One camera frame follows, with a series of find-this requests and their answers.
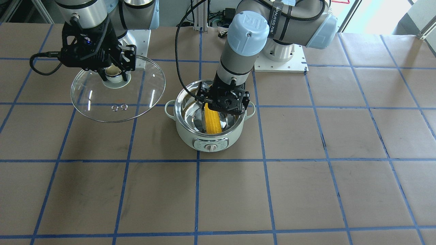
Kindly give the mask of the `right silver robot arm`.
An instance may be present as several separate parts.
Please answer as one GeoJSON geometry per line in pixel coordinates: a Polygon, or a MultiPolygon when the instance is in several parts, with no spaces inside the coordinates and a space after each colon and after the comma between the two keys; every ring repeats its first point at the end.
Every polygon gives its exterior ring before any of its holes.
{"type": "Polygon", "coordinates": [[[64,17],[61,64],[100,75],[104,82],[128,83],[136,69],[137,46],[123,44],[129,30],[159,27],[157,0],[56,0],[64,17]]]}

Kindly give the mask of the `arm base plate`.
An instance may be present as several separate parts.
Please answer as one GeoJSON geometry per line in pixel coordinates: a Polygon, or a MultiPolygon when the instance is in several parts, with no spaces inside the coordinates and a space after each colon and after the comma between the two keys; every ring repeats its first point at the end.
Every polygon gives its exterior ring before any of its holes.
{"type": "Polygon", "coordinates": [[[300,45],[283,45],[268,39],[255,61],[256,72],[304,73],[308,71],[307,62],[300,45]]]}
{"type": "Polygon", "coordinates": [[[122,46],[135,45],[136,54],[148,57],[151,30],[128,30],[118,40],[122,46]]]}

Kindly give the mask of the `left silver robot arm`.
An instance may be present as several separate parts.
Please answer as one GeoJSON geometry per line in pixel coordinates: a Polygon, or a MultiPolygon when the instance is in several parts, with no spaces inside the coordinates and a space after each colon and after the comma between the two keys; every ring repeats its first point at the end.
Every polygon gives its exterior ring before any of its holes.
{"type": "Polygon", "coordinates": [[[209,88],[200,83],[194,98],[209,109],[231,115],[246,111],[246,79],[266,48],[301,45],[324,49],[338,29],[327,0],[242,0],[229,25],[216,75],[209,88]]]}

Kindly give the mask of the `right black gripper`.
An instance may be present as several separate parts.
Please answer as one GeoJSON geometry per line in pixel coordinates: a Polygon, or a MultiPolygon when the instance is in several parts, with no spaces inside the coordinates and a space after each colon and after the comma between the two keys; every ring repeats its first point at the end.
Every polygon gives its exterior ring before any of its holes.
{"type": "Polygon", "coordinates": [[[94,71],[100,75],[103,82],[110,83],[118,82],[119,68],[123,81],[129,81],[129,72],[136,70],[136,45],[117,47],[118,40],[108,16],[92,28],[82,27],[81,22],[78,14],[72,14],[63,26],[62,48],[58,55],[61,64],[70,68],[94,71]],[[113,63],[119,56],[117,67],[113,63]]]}

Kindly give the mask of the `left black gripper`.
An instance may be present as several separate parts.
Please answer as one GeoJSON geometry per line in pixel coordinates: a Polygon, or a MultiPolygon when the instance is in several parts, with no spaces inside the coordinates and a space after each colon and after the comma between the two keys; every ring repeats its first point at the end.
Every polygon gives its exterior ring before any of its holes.
{"type": "Polygon", "coordinates": [[[196,91],[196,100],[206,103],[210,110],[240,116],[246,112],[250,93],[246,91],[245,83],[236,85],[235,80],[230,84],[220,79],[202,80],[196,91]]]}

